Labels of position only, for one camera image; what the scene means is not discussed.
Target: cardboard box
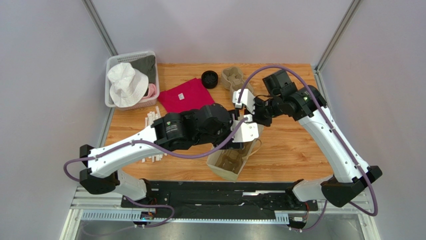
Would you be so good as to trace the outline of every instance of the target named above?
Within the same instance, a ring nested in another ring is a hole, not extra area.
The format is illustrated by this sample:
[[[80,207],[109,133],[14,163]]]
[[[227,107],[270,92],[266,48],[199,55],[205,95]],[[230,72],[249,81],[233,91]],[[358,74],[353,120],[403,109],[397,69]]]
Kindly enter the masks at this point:
[[[260,138],[263,126],[257,125],[257,129]],[[250,142],[244,142],[243,149],[228,149],[214,152],[208,156],[207,165],[213,173],[221,178],[236,182],[255,146],[260,146],[257,142],[259,142],[258,138]]]

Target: pink cloth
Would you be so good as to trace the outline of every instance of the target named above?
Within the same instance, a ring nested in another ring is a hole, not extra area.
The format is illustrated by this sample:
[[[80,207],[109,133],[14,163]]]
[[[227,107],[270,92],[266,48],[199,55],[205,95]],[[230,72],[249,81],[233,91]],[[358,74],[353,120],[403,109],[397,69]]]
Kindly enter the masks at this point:
[[[149,99],[152,98],[155,94],[157,93],[157,87],[155,84],[150,83],[148,85],[148,94],[144,97],[142,97],[142,99]]]
[[[215,103],[199,78],[194,78],[175,88],[160,92],[158,100],[168,113],[200,109],[204,105]]]

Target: gray wall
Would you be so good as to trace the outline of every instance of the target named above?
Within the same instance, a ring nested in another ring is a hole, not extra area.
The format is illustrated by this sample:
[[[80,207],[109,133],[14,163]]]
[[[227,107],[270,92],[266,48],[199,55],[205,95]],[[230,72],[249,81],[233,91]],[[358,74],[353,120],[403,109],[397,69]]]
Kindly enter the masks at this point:
[[[383,177],[382,239],[424,239],[426,1],[363,1],[322,73],[336,122]]]
[[[80,0],[0,1],[0,239],[59,238],[77,186],[62,166],[98,142],[108,57]]]
[[[351,0],[93,0],[120,54],[162,63],[316,64]]]

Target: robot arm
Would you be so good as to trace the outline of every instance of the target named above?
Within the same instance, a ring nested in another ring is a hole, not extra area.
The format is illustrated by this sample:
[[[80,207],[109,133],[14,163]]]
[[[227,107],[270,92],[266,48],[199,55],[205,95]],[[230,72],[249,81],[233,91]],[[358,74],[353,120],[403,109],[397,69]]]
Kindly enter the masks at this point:
[[[289,189],[294,194],[294,204],[309,200],[328,200],[336,207],[343,207],[367,187],[366,180],[358,168],[362,168],[371,183],[382,175],[378,166],[369,166],[355,152],[336,125],[326,101],[315,87],[309,86],[321,109],[331,121],[332,129],[319,113],[306,88],[298,90],[286,71],[279,70],[264,78],[263,82],[269,92],[267,100],[255,97],[244,89],[240,103],[237,103],[237,100],[241,90],[234,92],[232,101],[235,106],[242,108],[245,105],[246,112],[253,115],[253,120],[267,127],[271,125],[272,119],[278,116],[293,117],[313,137],[333,170],[332,176],[322,179],[296,181],[293,188]],[[333,131],[339,133],[359,164],[354,164]]]
[[[269,92],[266,100],[255,97],[244,89],[241,101],[237,102],[241,90],[234,92],[232,101],[236,108],[245,106],[244,117],[248,120],[222,149],[239,149],[243,147],[243,142],[258,138],[257,124],[269,127],[275,117],[293,117],[316,141],[329,161],[334,175],[317,180],[296,181],[286,191],[289,195],[289,205],[297,208],[309,200],[328,200],[336,207],[342,207],[367,187],[366,180],[358,168],[364,170],[371,183],[382,175],[378,166],[369,166],[351,147],[334,122],[326,101],[315,87],[309,86],[321,109],[332,121],[333,129],[330,129],[319,114],[307,90],[298,90],[286,71],[280,70],[264,78],[263,82]],[[91,194],[117,192],[133,200],[143,199],[147,194],[146,181],[135,179],[120,168],[142,158],[163,153],[152,144],[166,151],[187,150],[191,146],[208,143],[217,146],[230,135],[239,122],[238,117],[239,111],[227,111],[215,103],[203,106],[200,110],[168,113],[157,119],[153,125],[110,146],[97,149],[86,147],[83,151],[80,149],[80,157],[94,157],[85,163],[87,169],[80,172],[80,183]],[[359,162],[358,165],[351,161],[332,130],[342,136]]]
[[[84,162],[87,168],[80,172],[80,184],[94,195],[115,192],[135,201],[143,199],[147,194],[146,180],[128,175],[121,170],[122,167],[164,153],[152,145],[170,152],[208,143],[217,146],[240,123],[238,117],[238,111],[227,111],[215,103],[200,110],[168,113],[155,120],[153,125],[109,146],[92,148],[84,145],[80,148],[80,157],[94,159]],[[251,115],[244,117],[249,123],[240,123],[238,131],[222,149],[240,149],[243,142],[259,137],[257,124],[252,122]]]

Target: metal frame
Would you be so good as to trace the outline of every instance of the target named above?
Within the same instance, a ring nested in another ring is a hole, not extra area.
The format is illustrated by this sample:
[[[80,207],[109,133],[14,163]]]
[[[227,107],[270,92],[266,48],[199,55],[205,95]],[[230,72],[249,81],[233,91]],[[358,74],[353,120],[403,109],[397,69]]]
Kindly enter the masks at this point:
[[[118,54],[114,44],[108,35],[107,30],[105,29],[104,24],[92,2],[92,0],[82,0],[84,6],[86,7],[90,17],[92,18],[96,28],[98,29],[108,51],[112,56]],[[358,9],[362,0],[353,0],[346,11],[342,21],[340,22],[337,30],[335,31],[333,37],[331,38],[328,46],[326,47],[324,53],[322,54],[318,64],[314,67],[312,66],[312,71],[314,73],[315,81],[318,86],[318,90],[324,96],[324,98],[328,101],[328,95],[323,85],[323,79],[321,76],[321,70],[325,66],[328,58],[330,57],[333,49],[337,45],[339,39],[347,28],[349,22],[354,16],[356,10]],[[98,148],[105,145],[107,134],[111,125],[112,117],[114,114],[114,108],[111,108],[108,113],[108,117],[105,121],[103,131],[98,141]],[[60,235],[61,240],[74,240],[80,225],[81,220],[93,220],[95,216],[98,218],[103,218],[103,220],[121,220],[121,221],[133,221],[134,220],[134,212],[137,211],[140,213],[141,211],[149,211],[149,209],[129,209],[129,208],[121,208],[121,200],[122,196],[117,193],[107,193],[103,195],[99,195],[93,197],[93,195],[89,194],[83,187],[78,187],[73,201],[71,203],[71,207],[68,212],[68,216],[66,222],[63,226],[62,233]],[[368,196],[365,192],[361,193],[354,200],[354,203],[359,206],[371,211],[371,205]],[[324,207],[324,201],[318,201],[318,213],[322,211]],[[285,222],[286,217],[288,218],[288,214],[298,213],[298,211],[288,211],[288,212],[280,212],[277,211],[275,214],[277,219],[272,221],[234,221],[234,220],[226,220],[220,221],[220,219],[172,219],[173,222],[191,222],[191,223],[218,223],[218,222],[226,222],[226,223],[245,223],[245,224],[283,224]],[[329,204],[326,210],[327,214],[357,214],[359,221],[361,223],[362,232],[366,240],[377,240],[380,239],[380,235],[378,233],[375,221],[373,217],[370,217],[365,214],[360,214],[360,212],[354,208],[352,205],[347,204],[342,208],[334,207],[332,204]]]
[[[99,34],[102,37],[102,40],[105,43],[106,48],[108,49],[111,56],[118,55],[117,49],[114,46],[113,41],[111,40],[110,35],[107,32],[107,29],[102,23],[101,17],[99,16],[98,11],[96,10],[92,0],[81,0],[81,1],[86,7],[87,12],[89,13],[91,19],[93,20],[93,23],[96,26],[97,30],[99,31]]]
[[[331,38],[330,42],[328,43],[327,47],[325,48],[324,53],[322,54],[321,58],[318,61],[318,64],[315,67],[315,70],[321,71],[326,64],[327,60],[329,59],[331,53],[333,52],[334,48],[336,47],[337,43],[339,42],[339,39],[345,32],[346,28],[348,27],[349,23],[351,22],[351,19],[354,17],[355,12],[357,11],[358,7],[360,6],[361,2],[363,0],[352,0],[352,2],[349,5],[349,8],[347,9],[346,13],[343,16],[343,19],[341,20],[339,26],[337,27],[336,31],[334,32],[333,37]]]

